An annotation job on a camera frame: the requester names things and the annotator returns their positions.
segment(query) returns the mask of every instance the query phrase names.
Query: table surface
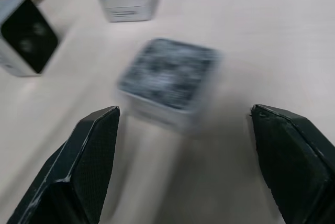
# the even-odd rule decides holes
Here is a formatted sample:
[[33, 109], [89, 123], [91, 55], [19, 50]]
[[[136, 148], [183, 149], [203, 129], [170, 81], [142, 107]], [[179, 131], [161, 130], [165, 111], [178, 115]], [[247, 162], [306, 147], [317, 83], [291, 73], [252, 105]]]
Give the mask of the table surface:
[[[211, 160], [207, 152], [220, 150], [217, 155], [227, 158], [211, 160], [216, 163], [210, 166], [217, 174], [214, 181], [224, 181], [215, 176], [225, 173], [228, 164], [234, 167], [234, 172], [229, 170], [230, 181], [218, 187], [229, 193], [222, 205], [225, 223], [277, 223], [280, 218], [269, 207], [246, 115], [253, 104], [285, 108], [308, 117], [335, 143], [332, 3], [160, 0], [153, 20], [112, 24], [98, 0], [42, 0], [40, 8], [62, 40], [44, 75], [18, 78], [0, 70], [1, 222], [9, 218], [46, 158], [67, 139], [78, 120], [110, 105], [127, 110], [116, 92], [116, 80], [148, 40], [160, 37], [224, 53], [221, 75], [204, 116], [204, 134], [188, 141], [123, 113], [126, 130], [119, 137], [111, 180], [113, 185], [122, 184], [122, 190], [110, 187], [106, 202], [115, 207], [105, 204], [102, 222], [153, 220], [157, 205], [166, 206], [165, 191], [177, 178], [181, 150], [205, 157], [205, 163]], [[215, 206], [221, 206], [214, 202], [209, 210], [212, 216], [216, 216]]]

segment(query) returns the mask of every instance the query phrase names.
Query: white label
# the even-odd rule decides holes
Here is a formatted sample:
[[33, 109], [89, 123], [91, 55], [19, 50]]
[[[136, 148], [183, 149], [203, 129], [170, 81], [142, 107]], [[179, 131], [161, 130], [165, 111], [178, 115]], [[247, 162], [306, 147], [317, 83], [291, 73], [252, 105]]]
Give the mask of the white label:
[[136, 7], [108, 8], [107, 11], [112, 16], [119, 17], [119, 18], [131, 18], [132, 16], [138, 15], [138, 11]]

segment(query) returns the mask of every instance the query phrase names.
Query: blurry cube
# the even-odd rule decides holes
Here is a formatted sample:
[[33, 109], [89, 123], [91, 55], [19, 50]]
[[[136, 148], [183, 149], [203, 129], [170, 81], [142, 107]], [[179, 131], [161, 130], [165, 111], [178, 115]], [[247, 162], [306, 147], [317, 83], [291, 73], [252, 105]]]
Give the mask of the blurry cube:
[[155, 39], [135, 58], [118, 88], [136, 116], [189, 130], [208, 102], [220, 58], [213, 49]]

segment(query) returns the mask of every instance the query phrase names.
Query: light wooden table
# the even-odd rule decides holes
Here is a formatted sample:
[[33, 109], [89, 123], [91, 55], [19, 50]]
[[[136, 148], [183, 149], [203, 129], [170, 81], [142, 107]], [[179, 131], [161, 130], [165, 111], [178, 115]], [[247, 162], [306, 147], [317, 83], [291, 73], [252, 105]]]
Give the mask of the light wooden table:
[[[44, 76], [19, 79], [0, 71], [1, 222], [79, 119], [110, 105], [126, 111], [115, 92], [117, 78], [145, 42], [167, 37], [225, 54], [204, 133], [190, 141], [128, 118], [112, 181], [119, 185], [124, 170], [128, 173], [122, 190], [110, 188], [102, 222], [149, 223], [163, 200], [164, 211], [183, 224], [190, 215], [194, 223], [278, 223], [246, 115], [256, 103], [285, 108], [308, 117], [335, 143], [332, 3], [160, 0], [152, 21], [110, 24], [97, 0], [44, 0], [41, 9], [63, 38]], [[178, 154], [189, 166], [181, 166]], [[185, 175], [176, 175], [180, 169]], [[194, 189], [193, 200], [187, 193], [176, 196], [185, 199], [183, 205], [176, 203], [177, 210], [164, 197], [169, 179], [180, 181], [183, 192]], [[115, 191], [120, 192], [118, 204]]]

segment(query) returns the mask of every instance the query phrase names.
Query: black cube face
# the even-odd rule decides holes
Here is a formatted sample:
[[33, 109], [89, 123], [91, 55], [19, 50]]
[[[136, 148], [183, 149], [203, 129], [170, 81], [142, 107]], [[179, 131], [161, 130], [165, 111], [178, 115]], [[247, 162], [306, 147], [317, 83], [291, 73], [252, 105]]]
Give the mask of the black cube face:
[[5, 40], [36, 73], [41, 73], [58, 39], [38, 8], [24, 0], [1, 27]]

